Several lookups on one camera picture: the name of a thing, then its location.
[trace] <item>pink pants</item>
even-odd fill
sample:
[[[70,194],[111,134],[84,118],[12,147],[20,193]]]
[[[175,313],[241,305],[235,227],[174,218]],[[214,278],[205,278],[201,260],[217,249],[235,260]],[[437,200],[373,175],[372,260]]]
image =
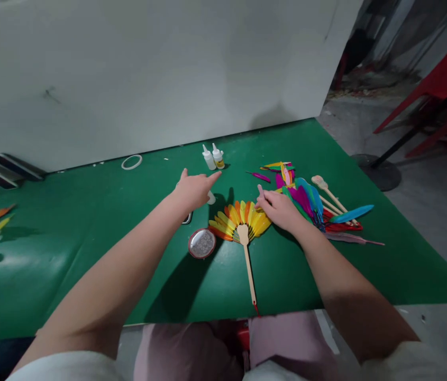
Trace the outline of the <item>pink pants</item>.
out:
[[[273,360],[310,380],[336,380],[333,352],[315,312],[294,312],[249,320],[253,369]],[[134,381],[198,381],[243,378],[243,369],[208,323],[149,324],[135,361]]]

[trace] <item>chair leg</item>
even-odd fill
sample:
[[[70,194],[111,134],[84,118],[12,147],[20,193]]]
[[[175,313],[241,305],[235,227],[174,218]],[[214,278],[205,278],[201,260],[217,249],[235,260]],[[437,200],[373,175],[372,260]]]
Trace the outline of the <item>chair leg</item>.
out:
[[[429,136],[425,141],[419,144],[416,148],[405,155],[406,158],[411,158],[414,156],[421,155],[426,149],[435,145],[438,140],[447,135],[447,123],[436,130],[431,136]]]
[[[393,112],[382,122],[381,125],[378,126],[373,133],[379,133],[382,131],[390,122],[392,122],[402,111],[404,111],[407,107],[409,107],[416,99],[418,99],[421,95],[423,95],[422,90],[417,90],[419,88],[416,87],[412,93],[405,98],[403,102],[400,103],[398,107],[394,109]]]

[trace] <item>black stand base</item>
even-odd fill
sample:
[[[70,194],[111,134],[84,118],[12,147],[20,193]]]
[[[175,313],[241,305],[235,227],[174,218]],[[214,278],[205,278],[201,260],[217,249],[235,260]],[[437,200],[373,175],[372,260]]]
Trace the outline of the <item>black stand base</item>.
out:
[[[390,161],[384,161],[378,168],[372,168],[371,164],[378,159],[378,156],[360,153],[353,155],[352,159],[382,192],[390,191],[402,182],[402,173]]]

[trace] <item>yellow feathers pile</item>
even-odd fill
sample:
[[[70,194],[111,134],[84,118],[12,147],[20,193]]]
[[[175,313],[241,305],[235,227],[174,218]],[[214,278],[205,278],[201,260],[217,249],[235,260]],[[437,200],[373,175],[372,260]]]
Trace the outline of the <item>yellow feathers pile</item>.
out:
[[[225,213],[218,212],[214,216],[214,221],[209,221],[209,230],[224,240],[239,242],[236,228],[243,224],[248,225],[248,238],[251,242],[253,238],[260,237],[266,231],[271,220],[264,211],[257,211],[253,202],[236,201],[235,206],[226,206]]]

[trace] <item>hand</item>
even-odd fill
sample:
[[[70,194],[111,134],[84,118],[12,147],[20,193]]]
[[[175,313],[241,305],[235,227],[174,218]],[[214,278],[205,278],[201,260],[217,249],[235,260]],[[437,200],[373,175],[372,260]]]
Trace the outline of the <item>hand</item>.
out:
[[[221,174],[222,172],[218,171],[209,177],[205,174],[188,176],[188,169],[185,168],[181,173],[181,180],[177,183],[172,194],[186,205],[187,210],[191,212],[209,201],[207,194]]]
[[[306,221],[288,196],[271,190],[261,192],[255,207],[261,207],[272,222],[290,233]]]

